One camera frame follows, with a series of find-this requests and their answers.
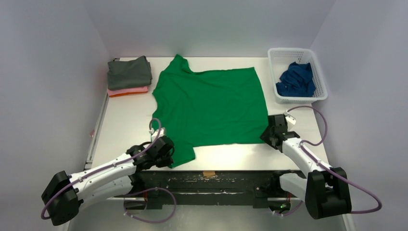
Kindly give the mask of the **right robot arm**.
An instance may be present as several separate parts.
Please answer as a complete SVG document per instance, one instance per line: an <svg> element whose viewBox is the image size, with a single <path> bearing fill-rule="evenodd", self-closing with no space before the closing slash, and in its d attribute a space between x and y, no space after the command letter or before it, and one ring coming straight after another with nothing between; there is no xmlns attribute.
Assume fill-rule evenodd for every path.
<svg viewBox="0 0 408 231"><path fill-rule="evenodd" d="M301 143L300 136L290 131L295 119L289 114L268 116L268 126L260 139L289 157L301 170L299 176L292 170L273 173L270 183L262 190L281 196L290 193L305 204L314 219L350 213L352 203L349 186L342 178L346 172L321 161Z"/></svg>

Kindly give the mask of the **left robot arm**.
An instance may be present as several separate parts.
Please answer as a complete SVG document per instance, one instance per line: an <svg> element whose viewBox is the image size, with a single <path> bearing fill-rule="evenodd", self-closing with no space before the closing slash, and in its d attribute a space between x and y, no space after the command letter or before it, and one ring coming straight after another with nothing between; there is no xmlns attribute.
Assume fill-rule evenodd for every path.
<svg viewBox="0 0 408 231"><path fill-rule="evenodd" d="M92 169L71 175L65 171L54 174L41 195L44 203L41 218L60 226L92 203L117 195L141 195L143 183L131 176L153 166L172 165L174 151L173 141L161 136L134 145L114 160Z"/></svg>

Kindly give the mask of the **green t-shirt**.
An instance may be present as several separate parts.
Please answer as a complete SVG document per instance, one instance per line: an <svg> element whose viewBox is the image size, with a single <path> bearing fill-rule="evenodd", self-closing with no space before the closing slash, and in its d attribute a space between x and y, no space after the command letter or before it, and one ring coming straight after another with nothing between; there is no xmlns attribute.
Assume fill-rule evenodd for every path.
<svg viewBox="0 0 408 231"><path fill-rule="evenodd" d="M268 125L267 104L254 67L194 72L176 55L153 90L153 127L173 141L172 168L196 158L194 148L258 144Z"/></svg>

